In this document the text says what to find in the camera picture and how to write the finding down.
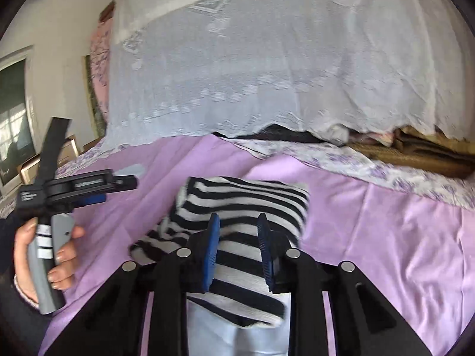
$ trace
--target gray handle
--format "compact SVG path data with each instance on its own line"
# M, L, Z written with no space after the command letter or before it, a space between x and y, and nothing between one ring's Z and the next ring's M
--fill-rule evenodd
M53 289L47 276L57 265L55 254L70 240L74 220L67 214L58 214L51 218L51 225L41 218L38 222L35 239L28 245L28 264L38 296L39 311L47 315L66 303L63 292Z

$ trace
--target white fabric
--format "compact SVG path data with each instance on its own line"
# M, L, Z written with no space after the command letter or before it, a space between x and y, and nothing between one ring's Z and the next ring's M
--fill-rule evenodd
M116 41L146 27L111 47L107 146L273 123L475 139L474 37L449 0L192 1L117 0Z

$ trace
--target black and white striped cloth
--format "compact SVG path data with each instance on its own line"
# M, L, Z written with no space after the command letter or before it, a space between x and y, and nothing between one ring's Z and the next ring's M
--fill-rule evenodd
M308 208L305 185L237 178L189 178L176 203L156 230L130 247L146 265L186 245L190 234L205 230L211 213L221 220L216 269L210 292L188 299L241 327L279 326L290 302L265 284L257 239L257 217L265 212L272 230L297 246Z

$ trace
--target window frame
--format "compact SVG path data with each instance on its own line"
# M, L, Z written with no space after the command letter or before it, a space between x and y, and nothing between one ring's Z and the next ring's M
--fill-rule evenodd
M41 148L41 141L38 139L38 127L35 116L35 109L33 106L33 90L32 90L32 71L31 61L33 58L33 46L19 49L12 52L2 58L0 58L0 71L8 68L9 66L18 63L19 61L25 61L25 108L28 119L28 126L30 129L31 140L33 141L33 147L37 154ZM12 195L15 190L21 185L20 175L16 175L9 183L4 185L0 180L0 193L2 197Z

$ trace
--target silver screw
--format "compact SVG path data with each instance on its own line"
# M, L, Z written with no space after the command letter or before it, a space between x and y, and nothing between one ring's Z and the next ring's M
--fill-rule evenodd
M286 251L286 255L287 257L290 257L290 258L299 258L300 257L300 250L298 249L289 249Z
M355 264L351 263L350 261L345 261L341 263L341 268L344 271L347 271L348 273L351 273L353 270L355 270Z
M134 261L127 261L122 264L123 271L133 271L137 267L137 264Z
M181 258L187 258L191 256L191 250L188 248L181 248L177 250L177 256Z

